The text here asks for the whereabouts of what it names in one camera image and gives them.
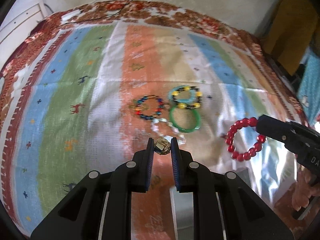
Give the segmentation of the right hand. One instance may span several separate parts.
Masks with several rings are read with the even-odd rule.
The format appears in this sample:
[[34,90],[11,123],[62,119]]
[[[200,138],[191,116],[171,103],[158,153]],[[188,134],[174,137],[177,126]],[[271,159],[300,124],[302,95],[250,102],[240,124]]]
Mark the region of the right hand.
[[292,195],[292,206],[296,211],[299,211],[302,207],[306,208],[311,196],[319,196],[319,183],[311,186],[312,178],[313,175],[307,168],[298,172],[295,191]]

